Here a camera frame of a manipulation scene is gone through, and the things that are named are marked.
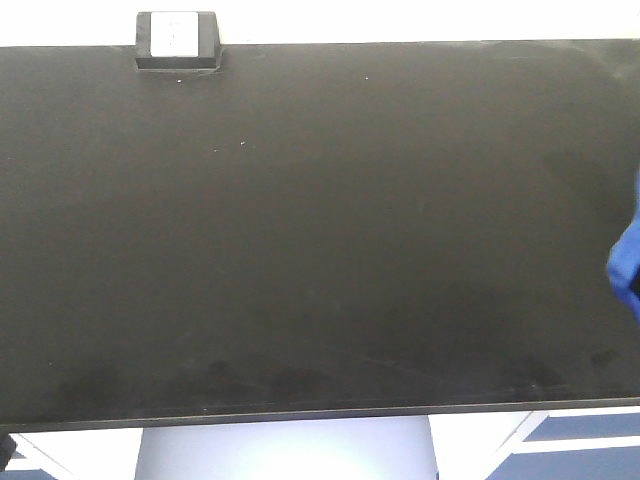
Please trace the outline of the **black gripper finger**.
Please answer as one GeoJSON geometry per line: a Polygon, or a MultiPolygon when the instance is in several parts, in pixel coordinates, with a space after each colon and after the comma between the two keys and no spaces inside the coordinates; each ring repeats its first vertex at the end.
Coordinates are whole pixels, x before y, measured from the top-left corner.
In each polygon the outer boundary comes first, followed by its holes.
{"type": "Polygon", "coordinates": [[[0,437],[0,462],[8,463],[16,451],[16,442],[7,433],[2,433],[0,437]]]}

